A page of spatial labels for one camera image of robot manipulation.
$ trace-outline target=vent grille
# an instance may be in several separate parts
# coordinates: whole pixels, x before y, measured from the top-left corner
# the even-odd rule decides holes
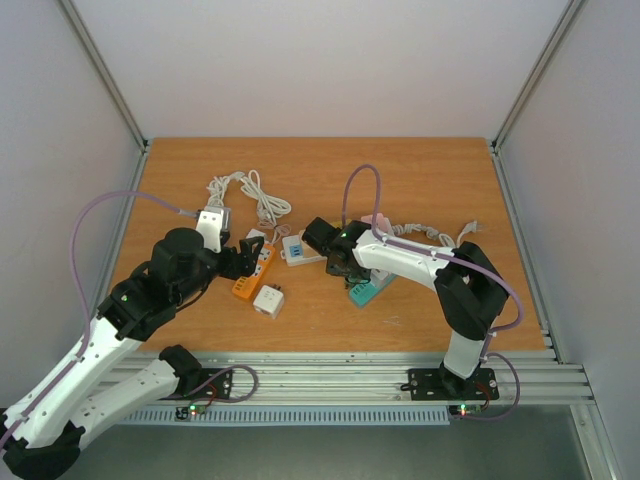
[[[446,407],[213,407],[206,413],[176,418],[175,407],[150,406],[125,418],[122,425],[267,427],[309,425],[448,425]]]

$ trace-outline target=white cable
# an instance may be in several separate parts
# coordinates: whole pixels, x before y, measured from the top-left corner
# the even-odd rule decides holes
[[[231,175],[214,177],[207,186],[211,195],[207,206],[224,207],[224,196],[231,180],[241,182],[240,191],[257,201],[258,226],[273,230],[272,244],[291,232],[289,225],[278,225],[277,222],[278,218],[291,212],[291,204],[281,198],[267,195],[260,186],[260,174],[256,170],[249,171],[248,175],[244,172],[234,172]]]
[[[467,223],[456,241],[453,241],[446,233],[441,233],[437,228],[429,227],[427,225],[423,225],[421,223],[405,223],[404,225],[393,225],[392,227],[393,234],[396,237],[400,237],[402,235],[408,235],[413,232],[424,232],[425,235],[431,240],[439,240],[442,246],[455,248],[459,247],[462,244],[462,237],[464,237],[467,233],[476,233],[482,230],[482,225],[480,225],[476,220]]]

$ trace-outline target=power plug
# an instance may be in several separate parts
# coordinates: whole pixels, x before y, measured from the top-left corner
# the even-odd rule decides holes
[[[263,285],[256,299],[253,301],[253,308],[256,312],[269,315],[271,318],[276,318],[280,310],[284,305],[284,294],[280,291],[280,287],[274,285]]]

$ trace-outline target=floor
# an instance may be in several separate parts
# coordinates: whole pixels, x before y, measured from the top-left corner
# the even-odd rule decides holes
[[[449,427],[116,426],[61,480],[589,478],[568,407]]]

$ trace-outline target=orange power strip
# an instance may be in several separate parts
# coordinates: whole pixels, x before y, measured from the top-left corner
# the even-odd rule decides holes
[[[256,264],[254,274],[250,277],[240,277],[236,280],[236,283],[231,289],[233,294],[243,300],[251,300],[253,294],[260,285],[263,275],[267,272],[267,268],[269,268],[269,265],[273,263],[275,255],[276,249],[265,243],[262,246],[262,250],[260,250],[260,256],[258,257],[258,263]]]

